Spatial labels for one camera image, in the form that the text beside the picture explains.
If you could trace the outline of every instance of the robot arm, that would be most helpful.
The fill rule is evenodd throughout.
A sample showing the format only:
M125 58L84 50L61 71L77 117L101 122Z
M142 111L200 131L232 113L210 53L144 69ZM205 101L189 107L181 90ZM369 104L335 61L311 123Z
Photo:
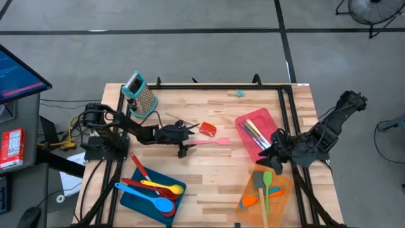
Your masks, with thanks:
M256 163L271 167L276 174L281 174L282 163L289 160L303 167L310 166L314 160L328 160L328 152L336 144L343 123L355 111L363 111L366 108L366 101L367 98L361 96L361 93L346 91L340 96L333 111L308 132L288 136L282 129L277 129L271 135L273 142L271 147L259 154L266 158Z
M105 115L112 116L111 122L106 123ZM144 145L150 144L177 144L179 145L179 158L185 157L188 147L183 145L183 141L189 138L189 134L194 134L190 131L193 125L187 127L183 121L179 120L174 125L165 125L159 128L159 125L141 126L127 118L122 112L117 112L105 104L90 103L86 105L83 115L83 125L94 129L103 139L103 149L119 150L122 146L119 133L113 132L111 127L118 127L131 134Z

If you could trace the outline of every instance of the blue tray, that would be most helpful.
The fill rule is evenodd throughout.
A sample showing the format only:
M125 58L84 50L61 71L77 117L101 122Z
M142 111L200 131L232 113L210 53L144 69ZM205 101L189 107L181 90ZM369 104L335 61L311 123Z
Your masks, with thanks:
M168 177L166 175L160 174L158 172L155 172L151 169L146 168L146 172L148 174L148 176L151 178L152 181L157 182L159 184L164 184L167 186L170 185L174 185L174 184L179 184L184 188L184 191L186 189L186 185L183 182L180 182L178 180L175 180L171 177ZM141 180L145 180L144 176L141 174L141 172L139 171L139 169L137 168L131 178L132 180L135 181L141 181ZM135 187L135 186L131 186L128 185L129 187L131 187L132 189L143 193L147 196L150 197L156 197L156 193L154 191L148 190L148 189L144 189L141 187ZM161 222L165 225L172 225L173 220L175 218L175 215L177 213L178 207L180 206L180 202L182 201L183 198L183 194L180 195L180 197L178 199L175 200L175 204L176 204L176 211L173 214L173 216L171 217L165 217L164 215L161 214L161 212L156 209L156 207L147 199L138 197L138 196L134 196L133 194L130 193L124 193L121 197L120 203L121 205L132 209L136 212L139 212L143 215L146 215L158 222Z

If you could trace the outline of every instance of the butcher block tabletop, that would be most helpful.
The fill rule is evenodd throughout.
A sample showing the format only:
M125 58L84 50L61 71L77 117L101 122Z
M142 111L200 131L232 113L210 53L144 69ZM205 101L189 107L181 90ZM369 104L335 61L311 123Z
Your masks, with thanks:
M102 104L117 108L122 84L106 84ZM308 131L317 121L315 106L308 85L291 84L294 93L297 115L301 132ZM235 119L260 108L266 108L278 127L283 128L282 113L277 90L245 90L238 98L236 90L202 90L202 89L153 89L158 97L156 111L159 112L163 125L174 124L177 120L170 115L191 123L208 122L217 128L215 138L229 137L230 144L203 144L190 148L185 158L177 157L178 146L142 145L133 135L130 137L129 153L135 154L143 166L186 183L187 189L175 216L173 227L251 227L235 216L235 209L252 173L254 163L251 161L241 138L235 129ZM289 116L290 129L293 121L288 97L285 104ZM124 101L123 111L127 109ZM142 119L131 117L136 122ZM152 114L143 125L158 123L156 114ZM193 139L209 140L208 136L198 133ZM90 173L98 161L86 164L82 189L80 191L75 213L79 214L82 194ZM111 175L116 162L111 167ZM92 177L84 198L83 215L85 215L100 195L106 162L98 167ZM131 178L135 163L129 158L123 162L121 177ZM319 202L334 220L343 223L340 206L335 192L330 170L316 161L310 168L313 191ZM283 174L292 180L291 166L283 165ZM120 204L122 191L118 192L113 227L164 227L163 224L135 212ZM308 223L312 223L309 203L304 196ZM111 193L103 208L101 223L106 223L111 201ZM293 190L285 207L281 227L301 227L296 192Z

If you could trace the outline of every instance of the concrete floor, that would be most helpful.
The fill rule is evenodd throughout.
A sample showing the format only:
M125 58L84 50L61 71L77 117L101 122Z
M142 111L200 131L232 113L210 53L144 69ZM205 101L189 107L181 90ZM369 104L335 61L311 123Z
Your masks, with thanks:
M339 0L280 2L288 29L366 28L350 16L334 15ZM202 27L277 28L275 5L271 0L13 0L0 21L0 31ZM392 27L405 27L405 17ZM330 152L340 207L350 226L404 224L400 186L405 183L405 165L385 161L373 144L377 122L405 113L403 39L404 32L382 33L372 40L366 33L288 34L297 81L311 85L319 115L345 90L369 99L367 109L345 123ZM250 82L255 73L263 82L289 81L278 33L4 35L0 43L53 84L41 94L49 99L100 99L105 83L124 82L134 69L150 82L157 76L163 82L191 82L191 77L200 82ZM59 130L78 112L40 109ZM377 142L387 157L405 161L401 139L394 129L379 134ZM57 172L50 171L49 183L50 192L61 188ZM59 205L51 198L48 226L68 225L76 200L72 196Z

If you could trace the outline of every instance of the blue ladle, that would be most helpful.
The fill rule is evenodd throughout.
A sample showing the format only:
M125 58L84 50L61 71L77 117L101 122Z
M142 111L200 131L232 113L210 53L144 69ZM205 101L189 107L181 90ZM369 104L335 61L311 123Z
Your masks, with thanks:
M121 183L115 183L115 187L122 190L122 191L125 191L126 193L133 194L135 196L139 196L141 198L149 200L150 202L153 203L153 205L156 207L156 209L158 209L161 212L167 213L167 212L171 212L173 210L173 203L170 200L166 199L166 198L163 198L163 197L157 197L157 198L148 197L148 196L146 196L146 195L144 195L144 194L142 194L142 193L140 193L140 192L126 186L126 185L121 184Z

